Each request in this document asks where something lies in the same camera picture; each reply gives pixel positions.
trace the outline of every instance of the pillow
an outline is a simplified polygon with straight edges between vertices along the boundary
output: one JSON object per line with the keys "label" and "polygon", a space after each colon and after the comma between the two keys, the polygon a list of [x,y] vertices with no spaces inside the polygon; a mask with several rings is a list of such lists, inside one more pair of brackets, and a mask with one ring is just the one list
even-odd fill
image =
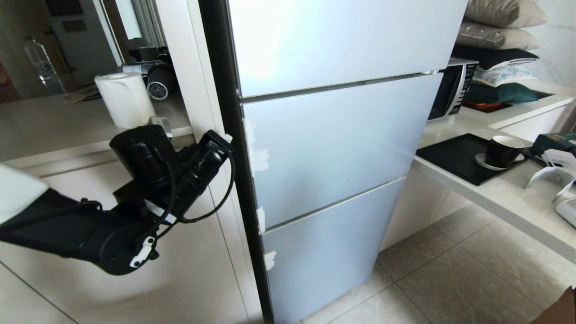
{"label": "pillow", "polygon": [[468,0],[464,15],[505,28],[533,27],[548,21],[546,13],[532,0]]}
{"label": "pillow", "polygon": [[466,46],[455,46],[452,56],[471,59],[480,62],[483,70],[489,71],[506,65],[517,65],[534,62],[539,59],[536,55],[523,50],[485,50]]}
{"label": "pillow", "polygon": [[514,83],[520,80],[530,80],[536,77],[532,73],[519,69],[512,65],[498,67],[490,71],[482,71],[476,69],[473,81],[489,85],[489,86],[500,86],[506,83]]}
{"label": "pillow", "polygon": [[497,88],[471,84],[466,100],[475,103],[527,103],[538,100],[536,92],[519,83],[507,83]]}
{"label": "pillow", "polygon": [[478,22],[463,22],[456,44],[488,50],[534,50],[540,48],[538,40],[529,32],[515,28],[498,28]]}

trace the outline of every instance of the tile floor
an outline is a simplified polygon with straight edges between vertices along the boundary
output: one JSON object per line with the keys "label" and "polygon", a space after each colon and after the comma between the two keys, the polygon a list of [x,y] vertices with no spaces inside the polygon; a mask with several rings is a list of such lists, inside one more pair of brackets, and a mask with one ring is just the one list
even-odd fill
{"label": "tile floor", "polygon": [[575,264],[469,205],[382,251],[367,282],[301,323],[529,323],[569,285]]}

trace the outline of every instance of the black robotic arm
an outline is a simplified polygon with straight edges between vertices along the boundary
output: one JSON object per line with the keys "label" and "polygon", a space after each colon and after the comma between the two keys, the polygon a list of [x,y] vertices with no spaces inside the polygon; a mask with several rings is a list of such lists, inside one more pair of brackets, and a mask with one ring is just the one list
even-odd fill
{"label": "black robotic arm", "polygon": [[[159,125],[127,130],[111,148],[132,181],[114,192],[118,204],[103,210],[97,201],[76,201],[48,188],[14,216],[0,214],[0,240],[66,258],[92,262],[109,274],[131,273],[158,258],[156,244],[177,223],[194,223],[215,213],[228,198],[236,173],[233,147],[214,131],[176,152]],[[230,185],[220,204],[198,218],[184,217],[230,159]],[[9,167],[0,164],[0,187],[10,186]],[[11,191],[14,199],[18,192]],[[0,207],[10,203],[10,192]]]}

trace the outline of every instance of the paper towel roll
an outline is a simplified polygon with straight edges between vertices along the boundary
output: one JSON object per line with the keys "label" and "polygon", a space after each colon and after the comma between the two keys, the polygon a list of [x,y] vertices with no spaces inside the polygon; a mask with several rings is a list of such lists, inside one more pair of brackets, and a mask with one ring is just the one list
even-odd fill
{"label": "paper towel roll", "polygon": [[134,128],[154,116],[154,107],[137,72],[115,73],[94,79],[114,124]]}

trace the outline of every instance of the black pillow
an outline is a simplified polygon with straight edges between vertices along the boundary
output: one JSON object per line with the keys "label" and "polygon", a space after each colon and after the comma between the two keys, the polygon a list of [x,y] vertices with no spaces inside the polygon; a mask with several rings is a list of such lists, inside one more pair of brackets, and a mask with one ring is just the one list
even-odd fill
{"label": "black pillow", "polygon": [[539,59],[536,55],[523,50],[486,50],[483,48],[455,46],[452,56],[457,58],[472,59],[480,62],[483,70],[491,70],[505,65],[523,64],[534,62]]}
{"label": "black pillow", "polygon": [[536,92],[519,83],[507,83],[496,88],[473,83],[464,99],[485,104],[528,103],[538,100],[538,96],[536,96]]}

